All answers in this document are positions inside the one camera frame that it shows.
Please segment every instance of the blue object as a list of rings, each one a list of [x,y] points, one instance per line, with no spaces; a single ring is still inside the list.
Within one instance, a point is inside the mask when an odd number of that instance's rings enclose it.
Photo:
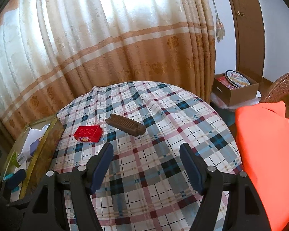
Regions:
[[[14,190],[27,176],[26,171],[22,168],[18,170],[15,174],[9,174],[8,177],[5,177],[6,183],[5,186],[9,190]]]
[[[186,170],[187,176],[190,179],[190,184],[192,188],[201,194],[201,192],[203,192],[205,189],[204,188],[205,178],[202,177],[201,172],[193,162],[184,144],[180,146],[180,158]]]
[[[38,145],[40,144],[40,140],[36,140],[35,142],[33,142],[30,145],[30,155],[33,156],[34,152],[36,151],[36,149],[38,148]]]
[[[16,192],[16,191],[18,191],[19,190],[19,186],[17,186],[16,188],[14,188],[12,191],[11,191],[11,193],[14,193],[14,192]]]
[[[90,186],[92,194],[94,194],[96,190],[100,189],[112,159],[113,159],[113,146],[109,143],[105,152],[102,154],[102,157],[100,158],[100,161],[96,166],[96,169],[93,172],[92,184]]]

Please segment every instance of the wooden door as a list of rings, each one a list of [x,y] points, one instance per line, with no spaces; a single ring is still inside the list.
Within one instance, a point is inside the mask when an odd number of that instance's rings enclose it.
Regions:
[[[264,24],[258,0],[230,0],[234,18],[236,69],[257,82],[264,66]]]

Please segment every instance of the red box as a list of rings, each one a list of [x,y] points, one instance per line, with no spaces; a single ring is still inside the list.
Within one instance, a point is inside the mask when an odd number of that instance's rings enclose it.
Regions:
[[[103,130],[99,125],[79,126],[74,134],[74,137],[79,142],[99,142]]]

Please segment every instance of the orange cloth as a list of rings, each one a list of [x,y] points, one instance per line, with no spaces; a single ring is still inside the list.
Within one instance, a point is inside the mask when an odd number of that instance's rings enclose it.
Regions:
[[[289,222],[289,120],[283,101],[236,110],[236,142],[272,231]]]

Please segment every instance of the blue gripper pad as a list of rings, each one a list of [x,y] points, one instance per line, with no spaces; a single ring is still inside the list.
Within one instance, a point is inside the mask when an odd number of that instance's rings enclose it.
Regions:
[[[100,189],[102,182],[104,180],[105,174],[108,170],[111,160],[113,159],[113,146],[110,143],[105,143],[104,147],[101,149],[103,153],[99,157],[96,169],[92,174],[92,184],[90,186],[91,194],[94,194],[96,190]]]
[[[180,146],[180,158],[191,186],[199,194],[203,195],[207,179],[206,162],[202,157],[196,156],[187,143],[183,143]]]

